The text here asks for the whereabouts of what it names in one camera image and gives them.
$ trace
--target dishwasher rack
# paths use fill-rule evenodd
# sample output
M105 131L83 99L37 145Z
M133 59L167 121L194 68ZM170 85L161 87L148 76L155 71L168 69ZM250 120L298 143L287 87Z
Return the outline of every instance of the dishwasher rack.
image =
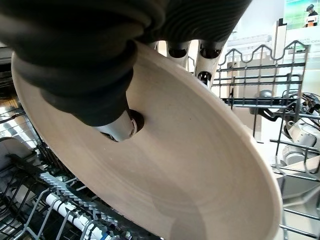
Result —
M308 169L307 159L310 152L319 155L320 149L283 139L286 138L285 126L289 121L295 123L300 119L310 120L316 124L318 130L320 129L319 109L316 115L306 113L302 109L304 96L312 94L303 92L309 48L309 45L293 41L283 49L282 56L278 58L274 56L273 50L264 44L248 55L231 49L224 58L220 59L215 79L211 85L211 90L230 106L236 115L239 110L251 114L251 125L247 121L247 126L259 145L275 143L272 149L273 162L269 163L274 174L278 176L277 179L280 179L278 183L282 197L291 179L314 183L313 192L309 193L315 199L311 206L312 214L287 207L290 204L287 199L283 199L282 223L279 225L283 233L277 239L320 239L320 178L318 175L320 161L316 167ZM273 138L268 141L261 141L257 136L259 116L262 116L262 120L267 118L270 122L278 123L274 128ZM280 151L283 145L296 147L303 151L302 168L292 169L284 163ZM290 226L288 218L292 218L292 215L295 215L293 218L301 217L301 221L314 221L316 229L309 232Z
M288 199L283 199L281 233L277 239L320 239L316 230L300 229L289 222L292 216L298 216L301 221L315 221L320 229L320 163L315 169L308 169L307 158L309 152L320 154L319 149L284 139L287 122L320 120L319 116L309 115L301 108L304 94L307 94L303 92L303 80L308 51L309 46L299 41L289 44L278 58L267 45L261 45L250 55L232 49L220 59L211 82L212 92L236 115L245 113L249 118L250 123L246 125L260 146L274 144L270 165L275 176L280 176L278 183L282 194L290 179L316 184L312 189L315 198L312 214L292 208ZM6 188L0 195L0 239L163 239L126 219L77 179L40 138L16 95L2 101L0 110L0 137L14 137L32 152L26 158L11 156L20 164L0 171L0 177L7 177ZM275 137L268 141L262 138L261 127L266 118L277 124ZM281 156L284 145L305 152L304 169L292 169L284 164ZM40 164L28 164L32 157L37 157ZM26 193L18 202L15 193L23 188L27 189Z

